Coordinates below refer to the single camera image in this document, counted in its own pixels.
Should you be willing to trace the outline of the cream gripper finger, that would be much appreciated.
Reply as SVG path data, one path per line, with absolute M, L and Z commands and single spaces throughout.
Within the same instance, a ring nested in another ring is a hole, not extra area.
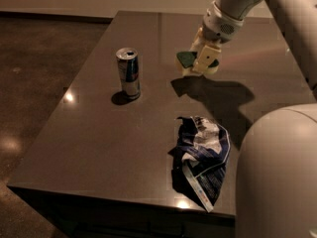
M 206 40 L 204 39 L 204 36 L 203 36 L 203 28 L 200 27 L 197 30 L 197 33 L 194 37 L 194 40 L 189 50 L 191 52 L 199 53 L 205 47 L 205 45 L 206 45 Z
M 192 72 L 194 74 L 213 74 L 218 70 L 217 58 L 221 49 L 215 45 L 193 44 L 191 50 L 196 53 Z

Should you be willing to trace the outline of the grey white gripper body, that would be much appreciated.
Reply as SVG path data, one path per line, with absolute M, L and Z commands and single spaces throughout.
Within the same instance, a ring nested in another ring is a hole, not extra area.
M 203 38 L 210 42 L 228 43 L 244 25 L 243 20 L 237 20 L 222 12 L 213 1 L 202 21 Z

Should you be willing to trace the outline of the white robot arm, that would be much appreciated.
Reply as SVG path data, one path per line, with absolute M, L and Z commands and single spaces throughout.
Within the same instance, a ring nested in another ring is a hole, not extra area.
M 243 26 L 266 2 L 311 89 L 317 86 L 317 0 L 215 0 L 192 47 L 226 43 L 222 24 Z M 236 174 L 236 238 L 316 238 L 317 107 L 272 111 L 246 134 Z

